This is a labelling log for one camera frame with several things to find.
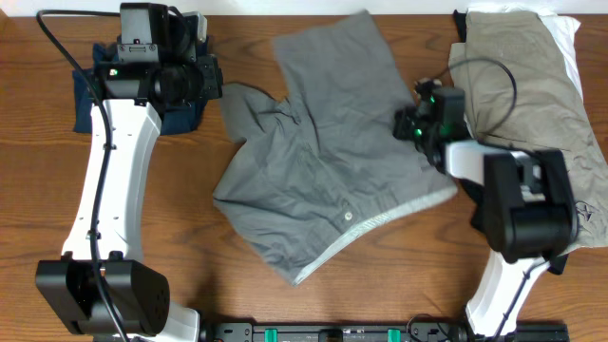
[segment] green connector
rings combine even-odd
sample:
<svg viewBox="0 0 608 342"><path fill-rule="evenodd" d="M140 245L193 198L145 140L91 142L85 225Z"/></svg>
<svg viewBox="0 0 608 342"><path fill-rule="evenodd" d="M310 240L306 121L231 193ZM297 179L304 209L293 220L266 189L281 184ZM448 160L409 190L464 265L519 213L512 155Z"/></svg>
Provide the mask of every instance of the green connector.
<svg viewBox="0 0 608 342"><path fill-rule="evenodd" d="M277 342L278 341L278 333L276 329L266 329L264 332L264 342Z"/></svg>
<svg viewBox="0 0 608 342"><path fill-rule="evenodd" d="M398 329L389 329L388 342L401 342L401 331Z"/></svg>

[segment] gray shirt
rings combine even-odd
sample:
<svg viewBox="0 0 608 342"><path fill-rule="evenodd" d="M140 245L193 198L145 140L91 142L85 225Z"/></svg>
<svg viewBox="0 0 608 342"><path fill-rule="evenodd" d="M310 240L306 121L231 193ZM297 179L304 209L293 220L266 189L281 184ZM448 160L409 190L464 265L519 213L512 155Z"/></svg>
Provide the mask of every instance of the gray shirt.
<svg viewBox="0 0 608 342"><path fill-rule="evenodd" d="M456 186L392 137L395 110L412 99L368 13L276 38L274 48L287 99L223 89L226 130L244 145L214 199L296 285L371 229L449 199Z"/></svg>

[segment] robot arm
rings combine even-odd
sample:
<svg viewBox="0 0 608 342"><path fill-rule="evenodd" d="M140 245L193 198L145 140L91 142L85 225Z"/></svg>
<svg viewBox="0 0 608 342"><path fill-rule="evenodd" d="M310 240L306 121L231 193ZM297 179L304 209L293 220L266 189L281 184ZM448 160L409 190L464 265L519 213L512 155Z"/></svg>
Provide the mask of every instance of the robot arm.
<svg viewBox="0 0 608 342"><path fill-rule="evenodd" d="M121 19L120 62L97 66L92 81L112 141L98 207L98 253L93 257L89 248L91 213L107 146L104 114L94 105L78 215L61 259L39 262L36 286L71 333L115 341L116 323L93 281L93 268L101 264L103 284L129 338L198 342L200 315L172 302L167 279L142 264L141 216L147 168L165 109L221 97L221 70L213 55L197 54L206 39L206 20L199 14L121 4Z"/></svg>
<svg viewBox="0 0 608 342"><path fill-rule="evenodd" d="M395 115L393 135L414 141L440 172L483 193L471 224L485 234L491 251L465 307L467 326L483 338L513 333L534 282L576 238L563 156L558 150L529 152L471 140L461 89L427 81L417 90L421 105Z"/></svg>

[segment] wrinkled fabric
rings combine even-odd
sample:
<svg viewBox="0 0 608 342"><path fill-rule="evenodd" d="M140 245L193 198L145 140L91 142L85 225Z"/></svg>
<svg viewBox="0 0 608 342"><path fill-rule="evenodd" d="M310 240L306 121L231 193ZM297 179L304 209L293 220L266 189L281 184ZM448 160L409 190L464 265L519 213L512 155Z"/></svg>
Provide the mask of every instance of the wrinkled fabric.
<svg viewBox="0 0 608 342"><path fill-rule="evenodd" d="M580 84L579 68L577 67L577 53L574 49L574 35L580 28L580 21L566 15L557 15L547 7L532 4L474 4L468 8L470 12L506 13L513 11L533 11L539 15L542 24L549 30L555 43L563 54L566 65L566 74L574 83L581 98L582 85Z"/></svg>
<svg viewBox="0 0 608 342"><path fill-rule="evenodd" d="M369 230L451 198L454 183L392 135L413 103L368 13L278 37L289 88L277 102L245 85L220 100L239 149L215 205L256 252L297 285Z"/></svg>
<svg viewBox="0 0 608 342"><path fill-rule="evenodd" d="M466 24L466 43L452 45L449 62L480 56L497 59L511 70L518 89L512 116L486 136L511 104L508 77L488 63L452 69L454 84L467 94L470 128L488 143L561 150L579 214L579 235L568 251L608 245L608 166L551 33L536 13L528 11L470 12Z"/></svg>

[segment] wooden table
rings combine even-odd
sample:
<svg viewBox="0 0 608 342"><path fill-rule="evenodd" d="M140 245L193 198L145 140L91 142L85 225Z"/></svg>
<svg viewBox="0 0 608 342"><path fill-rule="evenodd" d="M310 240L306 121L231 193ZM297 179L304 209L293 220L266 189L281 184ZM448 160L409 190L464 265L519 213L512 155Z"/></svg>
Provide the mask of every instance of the wooden table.
<svg viewBox="0 0 608 342"><path fill-rule="evenodd" d="M608 155L608 16L577 16L577 53L589 119ZM336 17L210 17L226 82L276 98L286 87L271 39ZM84 66L91 45L120 33L115 18L49 18ZM378 16L408 84L446 66L457 41L450 16ZM71 131L70 66L32 18L0 32L0 340L90 341L67 334L34 286L36 263L59 257L75 218L90 137ZM358 239L299 287L275 274L214 208L212 191L238 146L226 137L218 102L199 130L161 137L150 163L142 236L146 264L167 276L172 299L212 319L258 322L395 322L418 313L456 317L477 289L488 255L468 226L461 192L433 209ZM608 249L579 250L565 274L544 275L520 314L563 320L574 341L608 338Z"/></svg>

